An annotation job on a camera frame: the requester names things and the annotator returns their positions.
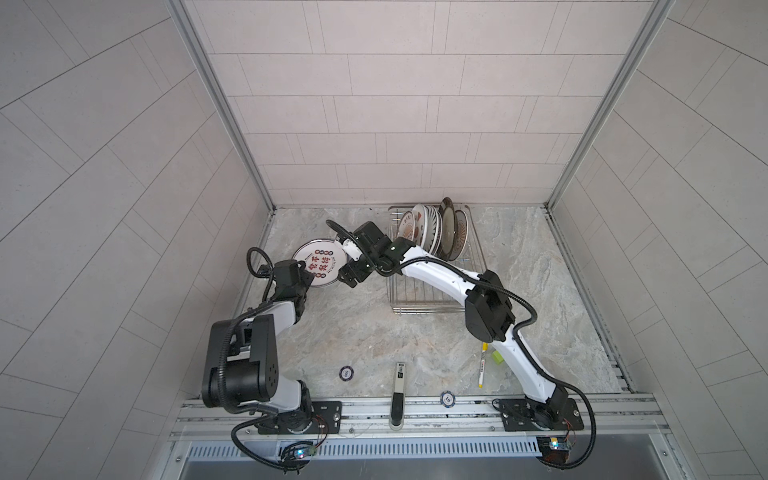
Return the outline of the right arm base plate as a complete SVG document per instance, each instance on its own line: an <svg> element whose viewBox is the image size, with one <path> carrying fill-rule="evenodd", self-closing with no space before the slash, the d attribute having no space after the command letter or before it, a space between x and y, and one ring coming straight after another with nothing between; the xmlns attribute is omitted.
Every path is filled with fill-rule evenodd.
<svg viewBox="0 0 768 480"><path fill-rule="evenodd" d="M573 398L566 398L561 406L552 406L521 398L500 398L492 407L501 415L504 430L562 431L584 429L584 417Z"/></svg>

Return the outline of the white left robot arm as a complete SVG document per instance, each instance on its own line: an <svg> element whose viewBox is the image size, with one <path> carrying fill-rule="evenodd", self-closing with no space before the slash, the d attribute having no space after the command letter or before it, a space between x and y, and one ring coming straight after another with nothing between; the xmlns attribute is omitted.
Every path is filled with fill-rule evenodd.
<svg viewBox="0 0 768 480"><path fill-rule="evenodd" d="M261 412L299 429L312 421L311 395L304 382L280 374L277 335L300 320L313 276L303 261L274 263L258 247L249 248L246 265L267 281L262 302L211 327L201 398L208 408Z"/></svg>

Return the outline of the white plate orange sunburst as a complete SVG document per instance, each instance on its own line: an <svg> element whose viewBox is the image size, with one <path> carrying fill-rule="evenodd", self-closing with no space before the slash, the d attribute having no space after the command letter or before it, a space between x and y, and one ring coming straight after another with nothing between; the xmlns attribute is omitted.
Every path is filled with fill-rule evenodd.
<svg viewBox="0 0 768 480"><path fill-rule="evenodd" d="M397 226L397 237L413 241L415 236L415 220L411 210L406 211Z"/></svg>

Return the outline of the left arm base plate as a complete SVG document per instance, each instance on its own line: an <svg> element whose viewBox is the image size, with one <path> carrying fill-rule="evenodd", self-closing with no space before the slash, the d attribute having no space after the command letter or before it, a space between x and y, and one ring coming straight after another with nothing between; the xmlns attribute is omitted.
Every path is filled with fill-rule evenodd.
<svg viewBox="0 0 768 480"><path fill-rule="evenodd" d="M341 401L313 401L307 409L279 413L257 426L260 435L326 435L337 434L343 403Z"/></svg>

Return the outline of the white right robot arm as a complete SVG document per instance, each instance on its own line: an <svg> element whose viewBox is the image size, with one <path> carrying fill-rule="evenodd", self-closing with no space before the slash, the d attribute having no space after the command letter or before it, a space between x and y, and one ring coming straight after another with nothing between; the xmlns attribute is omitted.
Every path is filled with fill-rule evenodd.
<svg viewBox="0 0 768 480"><path fill-rule="evenodd" d="M337 234L349 257L338 274L342 283L355 287L373 272L385 278L402 275L436 288L464 307L466 329L500 352L523 387L524 397L516 406L502 399L492 402L501 416L532 424L542 431L564 427L570 434L576 428L567 415L575 411L575 402L568 393L578 395L590 424L584 452L571 461L562 446L549 443L544 446L539 462L547 467L570 470L589 459L597 440L595 412L583 391L551 375L529 349L521 330L538 320L538 313L529 302L504 288L495 272L461 269L427 253L412 240L389 238L371 221L353 232L331 219L326 224Z"/></svg>

